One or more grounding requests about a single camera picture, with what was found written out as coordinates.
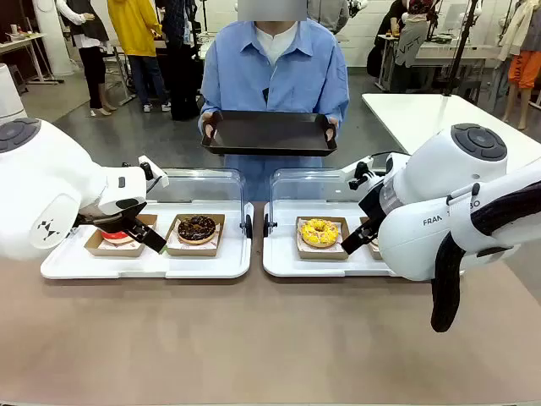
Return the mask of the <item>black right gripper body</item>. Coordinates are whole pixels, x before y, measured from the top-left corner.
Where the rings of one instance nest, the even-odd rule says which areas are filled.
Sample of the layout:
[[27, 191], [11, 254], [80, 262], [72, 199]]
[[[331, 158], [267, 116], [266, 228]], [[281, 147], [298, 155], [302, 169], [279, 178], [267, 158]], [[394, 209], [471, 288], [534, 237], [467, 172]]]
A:
[[369, 179], [358, 187], [360, 193], [358, 205], [366, 217], [373, 222], [382, 222], [385, 219], [385, 213], [380, 204], [380, 191], [383, 185], [382, 179]]

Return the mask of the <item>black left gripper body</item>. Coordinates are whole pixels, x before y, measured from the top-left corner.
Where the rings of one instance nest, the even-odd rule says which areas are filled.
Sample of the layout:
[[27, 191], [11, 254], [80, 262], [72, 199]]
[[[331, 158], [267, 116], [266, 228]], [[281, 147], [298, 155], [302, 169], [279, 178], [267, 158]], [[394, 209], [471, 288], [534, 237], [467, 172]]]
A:
[[145, 207], [146, 203], [143, 202], [113, 215], [92, 217], [78, 214], [75, 218], [75, 226], [92, 225], [102, 231], [140, 231], [144, 225], [137, 216]]

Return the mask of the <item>person's right hand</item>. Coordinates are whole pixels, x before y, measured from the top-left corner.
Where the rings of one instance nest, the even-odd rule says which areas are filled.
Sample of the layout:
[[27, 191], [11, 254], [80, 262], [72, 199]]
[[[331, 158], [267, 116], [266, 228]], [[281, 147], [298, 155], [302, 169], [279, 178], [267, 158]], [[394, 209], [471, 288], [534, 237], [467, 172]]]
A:
[[215, 139], [217, 125], [222, 121], [221, 111], [204, 112], [201, 115], [202, 119], [202, 146], [210, 146]]

